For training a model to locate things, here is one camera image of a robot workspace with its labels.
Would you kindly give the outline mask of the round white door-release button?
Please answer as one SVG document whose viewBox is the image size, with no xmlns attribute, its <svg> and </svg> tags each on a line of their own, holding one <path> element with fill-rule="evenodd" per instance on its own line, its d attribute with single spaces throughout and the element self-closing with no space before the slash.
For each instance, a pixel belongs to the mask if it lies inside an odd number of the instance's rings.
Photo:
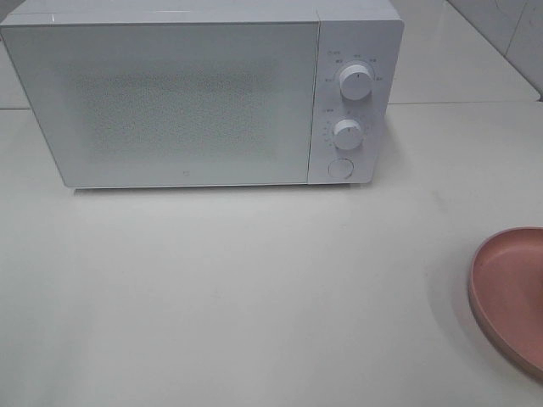
<svg viewBox="0 0 543 407">
<path fill-rule="evenodd" d="M 349 179 L 354 171 L 354 164 L 349 159 L 335 159 L 328 166 L 328 174 L 334 179 Z"/>
</svg>

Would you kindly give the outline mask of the upper white microwave knob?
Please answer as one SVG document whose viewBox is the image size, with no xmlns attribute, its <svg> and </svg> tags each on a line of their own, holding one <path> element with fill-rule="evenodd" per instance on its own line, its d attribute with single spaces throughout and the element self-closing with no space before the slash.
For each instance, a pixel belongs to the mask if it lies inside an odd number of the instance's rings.
<svg viewBox="0 0 543 407">
<path fill-rule="evenodd" d="M 353 61 L 339 72 L 339 89 L 343 98 L 359 101 L 372 92 L 375 74 L 366 62 Z"/>
</svg>

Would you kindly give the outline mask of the pink round plate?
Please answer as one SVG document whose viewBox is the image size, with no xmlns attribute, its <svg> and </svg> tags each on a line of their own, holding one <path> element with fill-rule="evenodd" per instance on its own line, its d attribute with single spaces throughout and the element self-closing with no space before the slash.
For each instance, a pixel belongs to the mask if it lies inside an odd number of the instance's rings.
<svg viewBox="0 0 543 407">
<path fill-rule="evenodd" d="M 516 227 L 487 238 L 470 265 L 471 311 L 490 343 L 542 380 L 542 229 Z"/>
</svg>

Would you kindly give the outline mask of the white microwave oven body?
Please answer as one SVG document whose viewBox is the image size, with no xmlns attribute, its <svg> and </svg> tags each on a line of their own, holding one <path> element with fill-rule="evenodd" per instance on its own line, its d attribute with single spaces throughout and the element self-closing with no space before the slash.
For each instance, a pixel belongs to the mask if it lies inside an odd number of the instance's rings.
<svg viewBox="0 0 543 407">
<path fill-rule="evenodd" d="M 1 38 L 5 46 L 2 31 L 7 27 L 302 23 L 318 26 L 306 181 L 176 187 L 368 183 L 404 30 L 402 19 L 387 1 L 26 1 L 2 22 Z M 375 74 L 372 92 L 359 101 L 343 98 L 339 89 L 339 72 L 353 61 L 366 62 Z M 344 119 L 356 120 L 364 131 L 361 145 L 349 151 L 333 144 L 333 127 Z M 352 161 L 354 171 L 349 179 L 328 174 L 335 159 Z"/>
</svg>

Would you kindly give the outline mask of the lower white microwave knob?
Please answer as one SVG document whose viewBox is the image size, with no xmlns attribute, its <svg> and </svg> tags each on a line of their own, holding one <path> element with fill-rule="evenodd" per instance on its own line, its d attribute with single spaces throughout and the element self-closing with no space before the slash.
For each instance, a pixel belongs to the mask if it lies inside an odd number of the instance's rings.
<svg viewBox="0 0 543 407">
<path fill-rule="evenodd" d="M 361 145 L 363 135 L 364 131 L 356 120 L 340 120 L 333 127 L 333 144 L 339 150 L 353 150 Z"/>
</svg>

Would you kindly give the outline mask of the white microwave door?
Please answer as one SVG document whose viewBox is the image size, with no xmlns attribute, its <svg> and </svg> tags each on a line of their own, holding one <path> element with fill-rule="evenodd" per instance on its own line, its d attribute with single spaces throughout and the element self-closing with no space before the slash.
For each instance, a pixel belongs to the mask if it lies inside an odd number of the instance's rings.
<svg viewBox="0 0 543 407">
<path fill-rule="evenodd" d="M 7 27 L 67 187 L 303 183 L 318 26 Z"/>
</svg>

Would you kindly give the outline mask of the white microwave knob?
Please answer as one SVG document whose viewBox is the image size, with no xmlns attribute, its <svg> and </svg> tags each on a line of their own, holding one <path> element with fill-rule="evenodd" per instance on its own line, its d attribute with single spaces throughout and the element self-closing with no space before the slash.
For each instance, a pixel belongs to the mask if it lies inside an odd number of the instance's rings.
<svg viewBox="0 0 543 407">
<path fill-rule="evenodd" d="M 340 120 L 333 127 L 333 144 L 339 150 L 353 150 L 361 145 L 363 135 L 364 131 L 356 120 Z"/>
<path fill-rule="evenodd" d="M 353 61 L 339 72 L 339 89 L 343 98 L 359 101 L 372 92 L 375 74 L 366 62 Z"/>
</svg>

